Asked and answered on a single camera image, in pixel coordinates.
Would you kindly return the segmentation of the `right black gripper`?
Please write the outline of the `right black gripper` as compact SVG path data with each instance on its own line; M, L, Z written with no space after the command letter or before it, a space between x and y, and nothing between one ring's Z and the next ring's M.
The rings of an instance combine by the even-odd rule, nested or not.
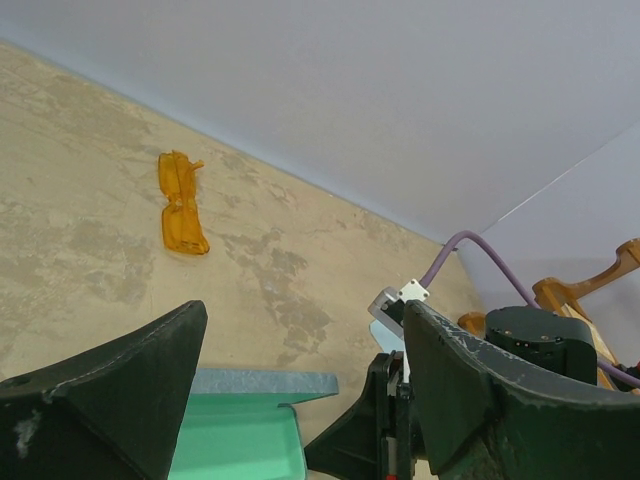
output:
M380 353L359 398L304 449L307 467L337 479L414 477L412 389L403 352Z

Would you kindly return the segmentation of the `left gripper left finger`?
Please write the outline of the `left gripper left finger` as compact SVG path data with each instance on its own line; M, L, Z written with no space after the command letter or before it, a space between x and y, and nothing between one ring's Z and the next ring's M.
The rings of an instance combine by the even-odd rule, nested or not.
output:
M167 478L207 320L204 303L192 300L2 381L2 478Z

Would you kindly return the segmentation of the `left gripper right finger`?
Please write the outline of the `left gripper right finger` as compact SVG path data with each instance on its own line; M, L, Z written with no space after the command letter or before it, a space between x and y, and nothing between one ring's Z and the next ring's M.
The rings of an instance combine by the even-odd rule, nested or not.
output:
M439 478L638 478L638 396L535 366L416 300L404 309L404 339Z

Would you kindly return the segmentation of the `light blue cleaning cloth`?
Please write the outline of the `light blue cleaning cloth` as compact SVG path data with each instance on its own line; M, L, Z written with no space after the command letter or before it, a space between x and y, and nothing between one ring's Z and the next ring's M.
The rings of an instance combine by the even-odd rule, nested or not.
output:
M374 320L369 326L370 333L384 353L404 352L404 339L396 336L391 330L378 320Z

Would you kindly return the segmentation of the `blue-grey glasses case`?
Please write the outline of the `blue-grey glasses case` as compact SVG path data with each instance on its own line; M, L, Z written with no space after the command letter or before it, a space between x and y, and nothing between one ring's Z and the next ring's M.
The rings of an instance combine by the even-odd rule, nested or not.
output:
M306 479L294 406L338 392L332 373L199 368L169 477Z

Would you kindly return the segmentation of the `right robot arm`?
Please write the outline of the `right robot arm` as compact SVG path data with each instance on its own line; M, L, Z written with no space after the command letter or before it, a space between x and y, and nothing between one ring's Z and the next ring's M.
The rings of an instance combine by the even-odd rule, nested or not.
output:
M360 397L306 446L308 467L338 479L410 479L418 460L447 476L463 457L481 465L483 477L500 469L472 446L499 409L490 378L462 360L438 314L412 315L417 328L414 366L401 351L377 354ZM545 370L593 383L596 352L587 327L531 307L508 307L489 316L460 319L461 339L480 338Z

